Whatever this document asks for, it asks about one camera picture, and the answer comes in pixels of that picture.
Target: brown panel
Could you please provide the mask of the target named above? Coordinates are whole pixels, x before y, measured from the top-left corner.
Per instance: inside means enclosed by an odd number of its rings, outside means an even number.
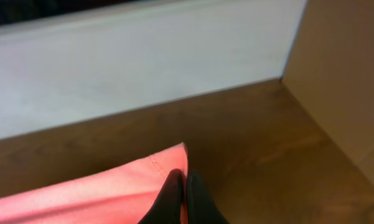
[[[374,0],[309,0],[283,82],[363,161],[374,149]]]
[[[0,197],[184,141],[230,223],[374,224],[374,188],[277,81],[0,141]]]

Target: pink towel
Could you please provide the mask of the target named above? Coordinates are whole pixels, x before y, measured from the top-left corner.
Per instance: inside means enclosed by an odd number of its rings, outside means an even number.
[[[99,174],[0,198],[0,223],[137,223],[172,169],[187,175],[184,144]]]

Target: brown wall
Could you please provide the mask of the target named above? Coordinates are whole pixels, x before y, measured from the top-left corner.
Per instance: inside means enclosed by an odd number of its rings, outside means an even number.
[[[374,0],[309,0],[283,82],[374,183]]]

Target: white panel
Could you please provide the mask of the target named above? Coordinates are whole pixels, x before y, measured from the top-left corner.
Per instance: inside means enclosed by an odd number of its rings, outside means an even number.
[[[281,75],[305,0],[202,2],[0,35],[0,138]]]

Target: cloth fold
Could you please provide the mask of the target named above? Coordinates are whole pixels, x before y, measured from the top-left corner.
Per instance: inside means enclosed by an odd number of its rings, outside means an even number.
[[[0,198],[0,223],[137,223],[172,169],[187,175],[184,144],[88,177]]]

